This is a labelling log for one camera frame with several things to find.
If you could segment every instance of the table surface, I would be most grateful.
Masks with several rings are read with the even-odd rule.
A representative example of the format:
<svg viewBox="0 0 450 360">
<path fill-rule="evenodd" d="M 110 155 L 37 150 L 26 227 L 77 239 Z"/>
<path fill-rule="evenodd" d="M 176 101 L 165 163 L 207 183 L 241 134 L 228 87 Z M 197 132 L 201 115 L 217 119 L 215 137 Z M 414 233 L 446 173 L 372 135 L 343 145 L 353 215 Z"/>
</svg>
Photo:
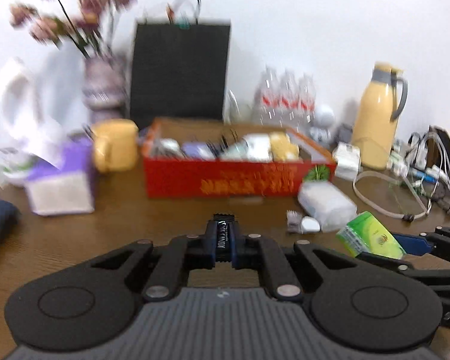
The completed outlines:
<svg viewBox="0 0 450 360">
<path fill-rule="evenodd" d="M 381 215 L 362 203 L 351 182 L 335 178 L 334 184 L 356 202 L 358 212 L 371 211 L 390 231 L 419 234 L 433 231 L 436 226 L 450 226 L 450 217 L 438 207 L 433 207 L 428 218 L 408 224 Z M 398 200 L 404 210 L 419 212 L 408 191 L 398 187 L 392 190 L 383 180 L 362 180 L 358 187 L 365 196 L 390 211 L 399 212 Z M 301 211 L 293 197 L 148 199 L 140 163 L 129 172 L 101 175 L 96 195 L 94 214 L 46 218 L 30 212 L 23 190 L 9 186 L 0 193 L 0 199 L 12 202 L 22 212 L 19 224 L 0 245 L 0 359 L 15 347 L 3 317 L 5 303 L 13 290 L 137 239 L 151 239 L 155 245 L 164 245 L 177 235 L 202 234 L 216 212 L 234 214 L 244 234 L 260 233 L 284 246 L 309 239 L 345 252 L 335 233 L 286 232 L 286 211 Z M 433 256 L 408 259 L 417 268 L 450 268 L 450 263 Z M 219 264 L 212 271 L 192 271 L 189 285 L 253 287 L 258 285 L 258 279 L 253 271 L 233 271 L 228 264 Z M 450 331 L 440 328 L 432 347 L 444 353 L 449 344 Z"/>
</svg>

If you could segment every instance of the vase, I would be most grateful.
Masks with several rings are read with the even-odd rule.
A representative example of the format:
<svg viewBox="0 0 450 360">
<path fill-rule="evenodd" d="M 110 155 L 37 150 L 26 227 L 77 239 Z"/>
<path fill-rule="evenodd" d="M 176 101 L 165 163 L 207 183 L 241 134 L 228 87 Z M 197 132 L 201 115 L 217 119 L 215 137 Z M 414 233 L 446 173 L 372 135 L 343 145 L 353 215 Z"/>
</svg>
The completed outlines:
<svg viewBox="0 0 450 360">
<path fill-rule="evenodd" d="M 123 117 L 125 61 L 118 57 L 94 56 L 85 60 L 83 102 L 91 110 L 90 123 Z"/>
</svg>

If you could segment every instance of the plastic bottle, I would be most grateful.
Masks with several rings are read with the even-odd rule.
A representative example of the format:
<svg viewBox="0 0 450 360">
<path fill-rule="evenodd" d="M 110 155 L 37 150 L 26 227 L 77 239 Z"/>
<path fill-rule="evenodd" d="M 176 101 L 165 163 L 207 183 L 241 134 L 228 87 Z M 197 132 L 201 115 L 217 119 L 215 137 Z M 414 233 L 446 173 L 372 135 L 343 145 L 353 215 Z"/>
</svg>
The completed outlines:
<svg viewBox="0 0 450 360">
<path fill-rule="evenodd" d="M 313 78 L 306 74 L 298 82 L 298 119 L 300 133 L 309 135 L 310 127 L 313 124 L 313 112 L 315 110 L 315 98 L 317 92 Z"/>
<path fill-rule="evenodd" d="M 280 81 L 280 104 L 279 113 L 281 115 L 281 126 L 290 127 L 295 131 L 299 130 L 299 120 L 296 118 L 298 111 L 298 86 L 296 85 L 295 75 L 289 70 Z"/>
<path fill-rule="evenodd" d="M 280 116 L 276 112 L 278 105 L 278 79 L 274 68 L 267 66 L 260 79 L 255 94 L 252 121 L 261 125 L 279 125 Z"/>
</svg>

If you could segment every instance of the red box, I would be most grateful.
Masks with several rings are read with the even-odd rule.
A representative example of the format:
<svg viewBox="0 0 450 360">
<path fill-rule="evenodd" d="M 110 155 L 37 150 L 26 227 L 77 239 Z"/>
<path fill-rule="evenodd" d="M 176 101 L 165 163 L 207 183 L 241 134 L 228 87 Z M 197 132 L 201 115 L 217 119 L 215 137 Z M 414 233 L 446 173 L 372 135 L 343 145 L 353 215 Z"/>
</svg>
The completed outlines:
<svg viewBox="0 0 450 360">
<path fill-rule="evenodd" d="M 286 131 L 292 141 L 310 148 L 308 159 L 297 162 L 231 162 L 153 156 L 157 140 L 173 138 L 183 144 L 197 140 L 218 142 L 222 134 Z M 330 180 L 336 163 L 313 140 L 272 126 L 224 125 L 217 121 L 156 118 L 142 147 L 148 196 L 151 198 L 219 197 L 231 195 L 296 196 L 303 179 Z"/>
</svg>

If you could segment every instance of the yellow kettle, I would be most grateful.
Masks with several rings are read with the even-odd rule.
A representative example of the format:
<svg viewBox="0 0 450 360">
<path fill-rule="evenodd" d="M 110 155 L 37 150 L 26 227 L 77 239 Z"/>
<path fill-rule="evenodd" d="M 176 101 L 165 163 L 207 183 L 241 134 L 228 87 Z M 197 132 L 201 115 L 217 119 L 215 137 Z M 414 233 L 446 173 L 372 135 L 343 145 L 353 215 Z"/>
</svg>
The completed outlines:
<svg viewBox="0 0 450 360">
<path fill-rule="evenodd" d="M 407 101 L 408 83 L 398 76 L 401 72 L 389 64 L 377 62 L 363 93 L 353 127 L 352 145 L 360 148 L 360 158 L 366 167 L 385 169 L 387 166 L 398 117 Z M 396 98 L 397 83 L 402 83 L 400 102 Z"/>
</svg>

